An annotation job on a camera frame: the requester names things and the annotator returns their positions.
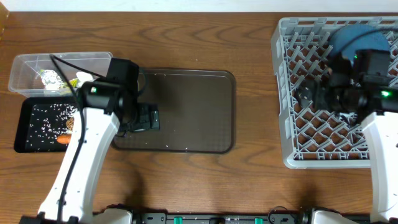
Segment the white tissue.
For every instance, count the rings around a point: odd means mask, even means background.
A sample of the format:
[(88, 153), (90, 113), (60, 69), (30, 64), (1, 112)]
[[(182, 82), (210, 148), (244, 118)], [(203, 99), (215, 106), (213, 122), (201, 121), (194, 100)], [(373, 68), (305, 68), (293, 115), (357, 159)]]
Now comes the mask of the white tissue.
[(77, 84), (76, 87), (80, 88), (85, 82), (92, 82), (94, 80), (93, 76), (86, 72), (77, 72)]

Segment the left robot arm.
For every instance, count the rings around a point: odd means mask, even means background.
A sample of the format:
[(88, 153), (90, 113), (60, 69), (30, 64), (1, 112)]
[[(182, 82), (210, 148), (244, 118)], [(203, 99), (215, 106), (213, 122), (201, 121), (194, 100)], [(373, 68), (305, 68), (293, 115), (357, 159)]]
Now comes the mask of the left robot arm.
[(118, 134), (160, 128), (157, 105), (140, 103), (145, 88), (138, 87), (137, 64), (112, 58), (106, 76), (72, 90), (77, 112), (71, 140), (53, 186), (30, 223), (139, 223), (124, 205), (94, 213), (93, 201), (107, 151)]

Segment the orange carrot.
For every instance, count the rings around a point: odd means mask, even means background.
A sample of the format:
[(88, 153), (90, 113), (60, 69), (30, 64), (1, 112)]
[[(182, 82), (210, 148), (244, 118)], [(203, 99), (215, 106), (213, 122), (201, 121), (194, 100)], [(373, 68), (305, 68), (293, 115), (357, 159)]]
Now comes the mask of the orange carrot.
[(71, 134), (63, 134), (57, 137), (57, 142), (60, 144), (69, 144), (71, 141)]

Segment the foil ball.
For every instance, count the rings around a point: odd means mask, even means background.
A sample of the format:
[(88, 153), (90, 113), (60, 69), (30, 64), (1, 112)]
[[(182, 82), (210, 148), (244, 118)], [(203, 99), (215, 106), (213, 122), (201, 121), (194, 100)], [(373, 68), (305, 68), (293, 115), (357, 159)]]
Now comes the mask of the foil ball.
[(40, 70), (39, 76), (46, 90), (59, 90), (65, 87), (64, 81), (54, 70)]

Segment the dark blue plate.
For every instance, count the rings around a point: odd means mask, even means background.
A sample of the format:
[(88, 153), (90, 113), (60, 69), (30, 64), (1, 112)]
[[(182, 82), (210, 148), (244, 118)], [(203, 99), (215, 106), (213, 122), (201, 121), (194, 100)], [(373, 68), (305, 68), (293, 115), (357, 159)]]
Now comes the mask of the dark blue plate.
[(377, 28), (366, 24), (355, 24), (340, 28), (332, 34), (329, 45), (332, 50), (328, 55), (328, 66), (334, 67), (339, 60), (348, 60), (354, 65), (354, 60), (362, 51), (376, 51), (376, 61), (383, 67), (390, 63), (390, 45), (386, 32), (394, 28)]

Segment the grey dishwasher rack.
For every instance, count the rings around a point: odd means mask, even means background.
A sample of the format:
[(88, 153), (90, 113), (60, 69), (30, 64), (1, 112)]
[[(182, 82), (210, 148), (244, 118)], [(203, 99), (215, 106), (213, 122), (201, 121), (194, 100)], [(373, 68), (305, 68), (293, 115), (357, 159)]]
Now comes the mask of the grey dishwasher rack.
[(279, 130), (284, 164), (290, 169), (360, 169), (370, 166), (369, 153), (356, 115), (300, 106), (294, 97), (305, 80), (326, 81), (332, 34), (349, 25), (389, 28), (388, 74), (397, 88), (397, 17), (285, 17), (271, 38), (272, 63), (279, 92)]

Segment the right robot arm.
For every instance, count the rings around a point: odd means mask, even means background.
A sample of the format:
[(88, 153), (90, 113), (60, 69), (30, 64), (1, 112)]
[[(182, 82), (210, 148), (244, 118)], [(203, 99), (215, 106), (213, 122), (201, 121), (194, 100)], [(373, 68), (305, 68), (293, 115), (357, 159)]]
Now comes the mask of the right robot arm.
[(387, 50), (338, 54), (328, 83), (308, 80), (295, 91), (302, 107), (357, 115), (371, 157), (371, 223), (397, 223), (397, 90), (388, 87), (388, 63)]

